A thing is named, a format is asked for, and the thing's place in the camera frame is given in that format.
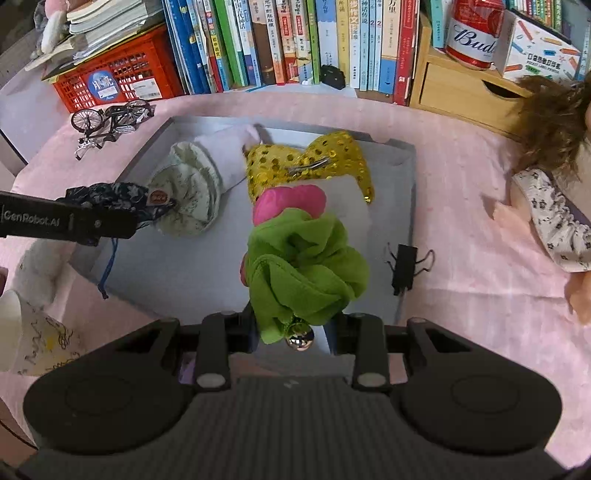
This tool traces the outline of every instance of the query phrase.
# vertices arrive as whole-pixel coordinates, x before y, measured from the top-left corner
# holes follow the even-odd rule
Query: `doll hair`
[[[587,134],[591,72],[571,86],[541,76],[524,77],[519,85],[532,95],[524,99],[519,115],[524,152],[518,170],[537,165],[546,171],[559,169],[576,175],[577,154]]]

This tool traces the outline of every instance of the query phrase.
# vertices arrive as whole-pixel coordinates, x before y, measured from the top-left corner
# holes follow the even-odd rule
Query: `white paper cup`
[[[39,376],[82,354],[77,333],[14,290],[0,297],[0,371]]]

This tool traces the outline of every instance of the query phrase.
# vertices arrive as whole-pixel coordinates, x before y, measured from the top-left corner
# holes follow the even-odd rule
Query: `bicycle wheel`
[[[92,108],[83,108],[82,110],[74,112],[70,122],[80,133],[87,134],[100,130],[105,123],[105,119],[96,110],[93,110]]]

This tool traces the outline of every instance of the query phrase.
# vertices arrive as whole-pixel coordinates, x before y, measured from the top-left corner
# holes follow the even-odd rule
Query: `book spine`
[[[308,7],[308,26],[310,28],[312,72],[314,83],[320,83],[320,41],[318,38],[318,22],[316,21],[316,4],[314,0],[306,0],[306,5]]]
[[[225,47],[228,55],[228,63],[230,64],[230,71],[232,72],[233,82],[236,86],[244,86],[241,82],[240,67],[236,56],[236,49],[232,40],[232,32],[230,30],[230,22],[228,20],[228,11],[226,10],[225,0],[213,0],[215,4],[215,15],[219,25],[220,40]]]
[[[261,80],[265,85],[275,85],[273,55],[267,31],[267,19],[262,0],[249,0],[252,19],[252,32],[255,37],[256,53],[261,68]]]
[[[230,26],[230,35],[232,35],[232,44],[236,54],[236,63],[240,74],[240,83],[242,86],[248,85],[248,75],[246,73],[246,62],[244,60],[244,52],[242,49],[242,40],[240,38],[240,31],[238,30],[238,19],[234,11],[233,0],[225,0],[226,13],[228,14],[228,24]]]
[[[224,85],[222,82],[222,74],[220,73],[217,65],[216,54],[213,49],[212,36],[209,32],[209,25],[207,23],[207,15],[205,13],[205,7],[203,6],[203,0],[191,0],[195,10],[197,11],[197,19],[199,20],[199,31],[204,38],[204,46],[207,58],[209,59],[208,65],[211,67],[213,80],[216,84],[216,91],[223,92]]]
[[[248,0],[238,0],[240,5],[240,12],[242,13],[242,18],[244,18],[244,30],[246,34],[246,38],[242,40],[242,45],[244,43],[248,43],[248,48],[250,50],[251,55],[251,62],[252,62],[252,75],[254,77],[253,85],[258,87],[262,86],[261,80],[261,68],[258,61],[258,54],[256,52],[256,44],[254,39],[254,32],[252,30],[252,18],[251,18],[251,10],[248,6]]]
[[[394,83],[394,103],[404,105],[407,84],[413,68],[413,36],[415,26],[415,0],[402,0],[400,40]]]
[[[312,83],[314,81],[314,70],[312,67],[308,12],[304,0],[291,0],[291,20],[296,47],[298,78],[300,83]]]
[[[320,65],[339,66],[339,42],[336,31],[335,0],[316,0]]]
[[[394,93],[398,40],[400,36],[400,10],[402,0],[386,4],[384,9],[384,35],[382,39],[382,58],[379,67],[379,86],[381,93]]]
[[[562,33],[562,0],[554,3],[554,29]]]
[[[443,7],[441,0],[431,0],[431,26],[433,28],[433,46],[445,47],[445,23],[443,22]]]
[[[215,9],[213,8],[210,0],[202,0],[202,3],[203,10],[205,11],[207,27],[209,29],[209,35],[212,39],[213,54],[216,57],[220,81],[222,82],[223,91],[227,92],[234,83],[230,65],[228,63],[228,55],[226,54],[226,49],[224,48],[222,37],[220,35],[220,28],[215,15]]]
[[[544,23],[547,27],[552,26],[552,0],[545,0]]]
[[[368,89],[368,68],[369,68],[369,0],[360,0],[359,3],[360,52],[359,59],[359,90],[362,92]]]
[[[197,35],[195,35],[195,32],[193,31],[193,23],[191,22],[187,0],[178,0],[178,9],[181,12],[181,16],[183,17],[183,22],[185,24],[185,30],[189,36],[189,46],[191,47],[193,60],[197,66],[197,75],[199,75],[199,82],[203,89],[202,93],[211,93],[209,84],[207,82],[207,74],[203,68],[203,60],[201,58],[201,53],[197,44]]]
[[[368,90],[374,89],[374,61],[375,61],[375,10],[376,0],[369,0],[369,60],[368,60]]]
[[[245,68],[246,84],[255,85],[255,72],[252,66],[252,53],[251,46],[248,43],[248,32],[246,31],[246,19],[244,18],[244,12],[240,0],[233,0],[233,10],[236,14],[236,28],[238,36],[240,37],[240,45],[242,46],[242,58],[243,65]]]
[[[359,88],[359,0],[349,0],[349,84]]]
[[[275,82],[277,85],[285,85],[287,75],[285,74],[285,62],[283,59],[283,48],[281,47],[281,35],[277,29],[277,9],[273,0],[263,0],[265,7],[265,19],[267,20],[267,32],[269,33],[269,44],[273,56],[273,70],[275,70]]]
[[[382,19],[384,7],[382,0],[375,3],[375,55],[374,55],[374,83],[372,90],[379,91],[379,71],[382,60]]]
[[[215,79],[213,78],[212,65],[209,56],[207,55],[206,40],[203,34],[203,29],[201,28],[201,22],[197,17],[197,9],[193,4],[193,0],[187,0],[187,8],[189,9],[189,17],[191,18],[191,25],[193,26],[193,32],[195,33],[195,39],[197,40],[197,48],[199,49],[199,55],[201,57],[207,84],[209,85],[209,91],[216,93],[218,90]]]
[[[345,74],[345,83],[350,85],[349,71],[349,0],[337,0],[336,29],[339,46],[339,70]]]
[[[276,0],[276,3],[287,83],[299,83],[300,79],[297,71],[296,46],[294,45],[294,33],[291,27],[291,8],[289,1]]]
[[[178,42],[176,41],[176,38],[175,38],[175,32],[174,32],[172,19],[171,19],[171,13],[170,13],[170,5],[166,1],[164,2],[164,20],[166,22],[166,28],[168,30],[168,36],[170,38],[170,45],[172,46],[172,49],[173,49],[174,62],[177,66],[178,78],[181,80],[183,92],[186,95],[188,95],[191,93],[191,91],[189,89],[189,85],[187,82],[187,76],[186,76],[186,72],[185,72],[185,69],[183,66],[183,62],[181,61]]]
[[[180,54],[183,58],[184,65],[187,69],[187,75],[191,86],[191,93],[203,93],[203,85],[199,79],[199,72],[197,71],[197,62],[193,57],[193,50],[189,43],[189,34],[180,10],[177,0],[167,0],[170,3],[171,20],[174,24],[174,29],[178,34],[178,43],[180,46]]]

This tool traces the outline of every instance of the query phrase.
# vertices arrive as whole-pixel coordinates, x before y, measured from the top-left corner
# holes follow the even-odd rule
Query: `red plastic crate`
[[[109,72],[118,84],[119,92],[115,98],[107,96],[101,100],[90,92],[89,76],[97,71]],[[60,75],[53,86],[66,108],[73,113],[81,108],[134,100],[138,97],[131,84],[147,79],[155,80],[162,98],[184,94],[174,67],[166,25],[82,63],[75,70]]]

